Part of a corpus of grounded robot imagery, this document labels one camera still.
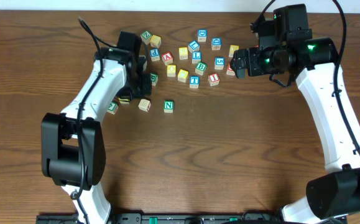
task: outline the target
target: green light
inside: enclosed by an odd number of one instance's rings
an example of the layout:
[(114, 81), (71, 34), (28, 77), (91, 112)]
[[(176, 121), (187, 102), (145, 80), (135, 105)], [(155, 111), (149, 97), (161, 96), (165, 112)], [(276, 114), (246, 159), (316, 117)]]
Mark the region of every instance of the green light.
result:
[(308, 45), (307, 47), (309, 50), (312, 50), (312, 49), (314, 49), (315, 45)]

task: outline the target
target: wood grain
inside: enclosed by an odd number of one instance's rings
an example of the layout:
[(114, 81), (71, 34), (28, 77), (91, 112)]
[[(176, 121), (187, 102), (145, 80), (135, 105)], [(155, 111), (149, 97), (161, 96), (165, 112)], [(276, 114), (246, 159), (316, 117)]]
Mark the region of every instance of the wood grain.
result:
[[(76, 96), (92, 68), (95, 47), (81, 29), (81, 16), (100, 38), (115, 43), (119, 31), (148, 29), (162, 37), (177, 68), (194, 73), (178, 48), (208, 29), (201, 45), (206, 74), (214, 57), (231, 44), (252, 47), (253, 13), (0, 11), (0, 223), (34, 223), (40, 213), (73, 213), (64, 191), (42, 175), (40, 122)], [(351, 102), (360, 122), (360, 15), (347, 15), (342, 63)], [(311, 14), (315, 37), (341, 40), (337, 14)], [(221, 37), (220, 51), (211, 51)], [(275, 210), (305, 193), (309, 180), (325, 175), (323, 152), (310, 110), (297, 87), (283, 89), (268, 77), (238, 80), (220, 72), (199, 89), (165, 75), (163, 62), (149, 113), (137, 101), (107, 114), (103, 135), (107, 166), (103, 188), (115, 209), (146, 213), (240, 213)], [(163, 102), (175, 101), (173, 114)], [(360, 214), (350, 216), (360, 223)]]

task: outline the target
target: wooden table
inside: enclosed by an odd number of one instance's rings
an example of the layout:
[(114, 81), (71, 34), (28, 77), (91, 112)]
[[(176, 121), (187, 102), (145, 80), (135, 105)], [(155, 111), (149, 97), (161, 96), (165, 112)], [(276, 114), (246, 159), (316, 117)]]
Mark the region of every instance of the wooden table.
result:
[[(255, 13), (0, 11), (0, 223), (34, 223), (39, 213), (73, 213), (69, 196), (42, 175), (40, 122), (59, 113), (89, 77), (95, 46), (81, 16), (100, 38), (115, 43), (119, 31), (148, 29), (162, 37), (177, 68), (194, 74), (178, 48), (208, 29), (201, 46), (207, 74), (214, 57), (228, 62), (230, 44), (253, 47)], [(311, 14), (314, 37), (339, 47), (338, 14)], [(347, 15), (342, 62), (347, 91), (360, 122), (360, 15)], [(212, 51), (212, 37), (221, 37)], [(149, 113), (135, 100), (107, 114), (103, 136), (104, 192), (116, 211), (241, 213), (276, 210), (305, 194), (309, 180), (325, 175), (323, 152), (310, 110), (296, 86), (281, 88), (267, 76), (238, 80), (219, 73), (199, 89), (168, 78), (162, 61)], [(163, 111), (175, 100), (174, 114)], [(360, 214), (349, 218), (360, 223)]]

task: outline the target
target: blue block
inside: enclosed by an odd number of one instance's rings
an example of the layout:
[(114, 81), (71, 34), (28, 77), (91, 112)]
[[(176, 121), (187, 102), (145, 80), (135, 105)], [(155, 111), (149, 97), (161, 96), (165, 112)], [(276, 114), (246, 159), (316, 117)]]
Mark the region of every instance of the blue block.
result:
[(194, 41), (190, 42), (190, 47), (191, 47), (193, 50), (195, 50), (196, 48), (199, 47), (199, 43), (198, 43), (196, 40), (194, 40)]
[(198, 37), (207, 37), (207, 30), (198, 30)]
[(191, 76), (190, 84), (192, 84), (192, 85), (199, 85), (199, 77), (197, 77), (197, 76)]
[(222, 57), (216, 58), (216, 65), (224, 65), (224, 58)]
[(213, 45), (221, 45), (221, 38), (215, 37), (211, 40), (211, 44)]
[(151, 57), (159, 56), (159, 49), (152, 49), (152, 50), (150, 50), (150, 56), (151, 56)]
[(193, 52), (192, 59), (200, 59), (202, 60), (202, 53), (201, 52)]

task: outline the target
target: white wall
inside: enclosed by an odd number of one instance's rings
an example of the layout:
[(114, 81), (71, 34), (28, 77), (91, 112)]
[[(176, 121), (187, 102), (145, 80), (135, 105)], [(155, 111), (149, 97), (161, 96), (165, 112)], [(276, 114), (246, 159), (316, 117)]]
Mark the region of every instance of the white wall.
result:
[[(360, 0), (338, 0), (345, 12), (360, 13)], [(260, 12), (269, 0), (0, 0), (0, 9)], [(332, 0), (277, 0), (268, 10), (305, 3), (308, 12), (337, 12)]]

